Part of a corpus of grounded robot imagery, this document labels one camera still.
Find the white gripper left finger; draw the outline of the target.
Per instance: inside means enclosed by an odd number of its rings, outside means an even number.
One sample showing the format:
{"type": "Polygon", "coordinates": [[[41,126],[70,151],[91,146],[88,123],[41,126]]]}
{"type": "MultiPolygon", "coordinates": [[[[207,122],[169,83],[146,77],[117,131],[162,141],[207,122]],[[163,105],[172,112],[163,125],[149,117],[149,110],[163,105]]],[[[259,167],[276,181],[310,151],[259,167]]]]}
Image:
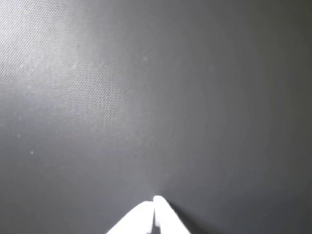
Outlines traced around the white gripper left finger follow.
{"type": "Polygon", "coordinates": [[[143,201],[121,218],[107,234],[150,234],[154,223],[154,203],[143,201]]]}

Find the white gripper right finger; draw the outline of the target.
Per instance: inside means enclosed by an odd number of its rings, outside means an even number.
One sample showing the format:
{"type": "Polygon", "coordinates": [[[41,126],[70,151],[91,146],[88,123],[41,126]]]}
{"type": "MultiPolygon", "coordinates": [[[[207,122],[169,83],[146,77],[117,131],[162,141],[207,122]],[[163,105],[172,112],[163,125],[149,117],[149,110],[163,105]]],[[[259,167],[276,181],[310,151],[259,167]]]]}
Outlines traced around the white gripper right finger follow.
{"type": "Polygon", "coordinates": [[[161,234],[190,234],[190,231],[164,197],[154,196],[153,203],[155,225],[159,227],[161,234]]]}

